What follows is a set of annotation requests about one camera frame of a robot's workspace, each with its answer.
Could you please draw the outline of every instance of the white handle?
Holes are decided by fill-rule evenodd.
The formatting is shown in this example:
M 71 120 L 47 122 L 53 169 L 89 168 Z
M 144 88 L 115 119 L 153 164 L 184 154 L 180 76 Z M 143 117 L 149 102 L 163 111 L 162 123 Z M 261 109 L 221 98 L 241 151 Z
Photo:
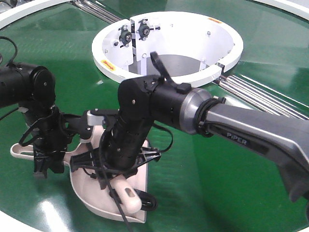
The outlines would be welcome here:
M 11 146 L 10 152 L 11 152 L 11 155 L 15 158 L 24 159 L 24 160 L 34 160 L 32 145 L 21 146 L 20 144 L 14 144 L 13 146 Z
M 139 196 L 123 175 L 119 175 L 112 179 L 111 186 L 116 190 L 122 205 L 129 213 L 134 214 L 141 209 L 141 200 Z

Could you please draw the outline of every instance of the black cable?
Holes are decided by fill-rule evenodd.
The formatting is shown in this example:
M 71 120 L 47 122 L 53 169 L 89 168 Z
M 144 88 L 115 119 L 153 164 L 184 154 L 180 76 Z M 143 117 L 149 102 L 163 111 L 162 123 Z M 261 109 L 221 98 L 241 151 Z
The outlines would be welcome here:
M 11 111 L 9 111 L 9 112 L 7 112 L 5 115 L 1 116 L 1 117 L 0 117 L 0 121 L 1 121 L 2 119 L 4 119 L 5 117 L 7 117 L 8 115 L 10 115 L 11 113 L 15 112 L 16 110 L 18 110 L 18 107 L 15 108 L 15 109 L 13 109 L 13 110 L 11 110 Z
M 170 141 L 169 146 L 168 146 L 167 148 L 163 149 L 163 150 L 158 150 L 158 152 L 160 152 L 160 153 L 167 152 L 168 150 L 170 150 L 170 148 L 172 147 L 173 142 L 174 142 L 173 133 L 172 133 L 169 129 L 167 129 L 167 128 L 165 128 L 165 127 L 162 127 L 162 126 L 160 126 L 160 125 L 158 125 L 158 124 L 155 124 L 155 123 L 154 123 L 154 127 L 157 128 L 157 129 L 159 129 L 159 130 L 161 130 L 161 131 L 165 131 L 165 132 L 167 132 L 167 133 L 169 133 L 169 134 L 171 135 L 171 141 Z
M 112 186 L 111 186 L 111 184 L 110 184 L 110 181 L 109 181 L 109 179 L 107 178 L 105 169 L 104 169 L 104 167 L 103 167 L 103 162 L 102 162 L 102 158 L 101 158 L 101 157 L 102 157 L 102 143 L 103 143 L 104 137 L 105 137 L 105 135 L 106 135 L 106 132 L 107 132 L 107 130 L 104 131 L 104 133 L 102 134 L 102 136 L 101 136 L 101 138 L 100 138 L 99 149 L 98 149 L 98 152 L 99 152 L 99 161 L 100 161 L 100 165 L 101 165 L 101 171 L 103 172 L 105 182 L 106 182 L 106 184 L 107 184 L 107 186 L 108 186 L 108 188 L 109 188 L 109 190 L 110 190 L 110 193 L 111 193 L 111 195 L 112 195 L 112 198 L 114 199 L 114 201 L 115 201 L 115 203 L 116 203 L 116 206 L 117 206 L 117 208 L 118 208 L 118 210 L 119 210 L 119 212 L 120 212 L 120 214 L 121 214 L 121 217 L 122 217 L 122 219 L 124 220 L 124 222 L 125 222 L 125 224 L 126 224 L 126 227 L 127 227 L 128 231 L 129 231 L 129 232 L 133 232 L 133 230 L 132 230 L 132 228 L 131 228 L 131 226 L 130 226 L 130 224 L 129 224 L 127 218 L 126 218 L 126 215 L 125 215 L 124 211 L 123 211 L 122 208 L 121 208 L 121 205 L 120 205 L 120 203 L 119 203 L 119 201 L 118 201 L 118 199 L 117 199 L 117 196 L 116 196 L 116 194 L 114 193 L 114 191 L 113 191 L 113 189 L 112 189 Z
M 17 56 L 17 53 L 18 53 L 17 45 L 14 43 L 13 40 L 11 40 L 10 38 L 5 37 L 5 36 L 0 36 L 0 40 L 7 40 L 7 41 L 11 42 L 14 45 L 15 53 L 14 53 L 14 55 L 12 56 L 12 58 L 8 62 L 8 65 L 11 65 L 13 63 L 13 60 Z

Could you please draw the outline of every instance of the robotic arm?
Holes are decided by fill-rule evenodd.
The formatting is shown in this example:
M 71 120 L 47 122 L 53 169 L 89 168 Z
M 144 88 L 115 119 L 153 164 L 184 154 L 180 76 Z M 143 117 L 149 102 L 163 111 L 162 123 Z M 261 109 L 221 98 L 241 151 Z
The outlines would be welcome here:
M 48 168 L 54 173 L 64 172 L 63 157 L 74 135 L 64 128 L 66 121 L 55 98 L 55 77 L 45 67 L 16 63 L 12 58 L 0 69 L 0 108 L 18 103 L 28 126 L 19 143 L 33 144 L 37 177 L 46 178 Z M 32 138 L 25 142 L 29 134 Z
M 0 108 L 18 103 L 28 125 L 19 143 L 33 144 L 36 176 L 46 177 L 48 168 L 64 171 L 67 145 L 77 133 L 84 140 L 90 138 L 93 117 L 100 118 L 99 124 L 103 119 L 106 130 L 98 148 L 71 157 L 71 171 L 94 170 L 90 176 L 98 179 L 101 189 L 118 175 L 133 176 L 138 167 L 160 158 L 157 149 L 142 147 L 156 120 L 188 134 L 217 134 L 254 151 L 276 163 L 291 201 L 301 196 L 309 199 L 308 121 L 225 105 L 223 98 L 214 98 L 204 89 L 176 84 L 156 53 L 151 59 L 161 76 L 123 81 L 118 89 L 119 111 L 96 109 L 82 117 L 65 115 L 57 108 L 55 78 L 45 67 L 11 59 L 0 69 Z M 112 193 L 112 197 L 117 202 L 117 196 Z M 152 201 L 150 195 L 144 198 Z
M 188 134 L 213 134 L 276 163 L 291 201 L 309 193 L 309 122 L 224 104 L 201 88 L 176 84 L 156 53 L 151 54 L 161 76 L 123 81 L 120 104 L 103 160 L 107 167 L 129 170 L 143 141 L 160 121 Z

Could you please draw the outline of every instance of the logo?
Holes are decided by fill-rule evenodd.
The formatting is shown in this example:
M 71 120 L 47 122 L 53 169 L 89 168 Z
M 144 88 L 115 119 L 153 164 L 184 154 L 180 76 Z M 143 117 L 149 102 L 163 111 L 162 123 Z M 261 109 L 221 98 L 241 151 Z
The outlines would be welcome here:
M 101 63 L 102 64 L 104 64 L 109 70 L 111 70 L 111 71 L 115 71 L 115 69 L 116 69 L 116 67 L 115 66 L 113 66 L 113 64 L 112 63 L 110 63 L 109 61 L 107 61 L 107 60 L 101 60 Z
M 229 138 L 229 139 L 231 139 L 231 140 L 234 140 L 234 141 L 237 142 L 237 143 L 240 143 L 240 144 L 242 144 L 242 145 L 247 145 L 247 140 L 245 140 L 245 139 L 239 137 L 238 135 L 235 135 L 235 134 L 232 134 L 232 133 L 228 132 L 228 133 L 226 134 L 226 136 L 227 136 L 227 138 Z

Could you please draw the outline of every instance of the black clamp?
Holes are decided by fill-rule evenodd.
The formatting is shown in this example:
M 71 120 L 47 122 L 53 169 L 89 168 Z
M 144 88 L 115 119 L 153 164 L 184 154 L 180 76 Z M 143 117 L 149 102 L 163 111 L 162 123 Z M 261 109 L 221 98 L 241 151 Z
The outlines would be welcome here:
M 123 45 L 120 47 L 129 47 L 129 43 L 132 41 L 132 33 L 128 30 L 127 25 L 123 25 L 121 28 L 118 30 L 121 30 L 120 36 L 119 36 L 119 41 L 122 42 Z
M 145 41 L 148 38 L 148 35 L 150 34 L 151 30 L 160 30 L 160 27 L 156 27 L 156 28 L 150 28 L 147 25 L 147 21 L 148 19 L 143 19 L 141 21 L 139 21 L 140 27 L 139 30 L 137 31 L 140 35 L 140 40 Z
M 194 121 L 197 123 L 197 132 L 201 134 L 202 136 L 209 138 L 212 137 L 213 134 L 207 131 L 207 112 L 216 104 L 224 104 L 226 101 L 226 98 L 210 98 L 206 101 L 204 101 L 198 108 Z

